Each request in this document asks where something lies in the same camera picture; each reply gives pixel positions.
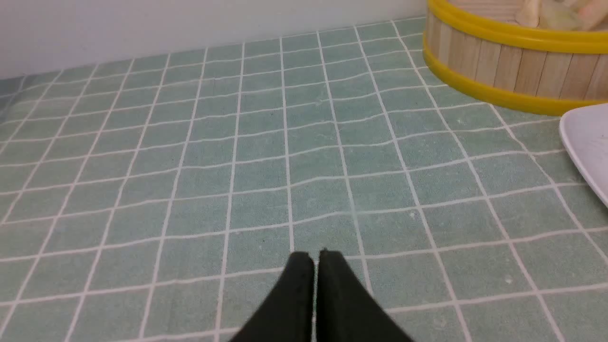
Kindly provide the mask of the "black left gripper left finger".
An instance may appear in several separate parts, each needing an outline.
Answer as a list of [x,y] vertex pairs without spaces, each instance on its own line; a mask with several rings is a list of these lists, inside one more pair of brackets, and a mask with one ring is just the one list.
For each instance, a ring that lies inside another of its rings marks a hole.
[[289,255],[275,286],[233,342],[310,342],[315,268],[306,252]]

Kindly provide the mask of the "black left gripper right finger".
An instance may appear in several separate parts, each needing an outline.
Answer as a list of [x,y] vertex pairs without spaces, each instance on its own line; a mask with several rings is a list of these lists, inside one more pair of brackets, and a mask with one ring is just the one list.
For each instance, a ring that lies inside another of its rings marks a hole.
[[411,342],[371,297],[339,251],[320,251],[316,298],[318,342]]

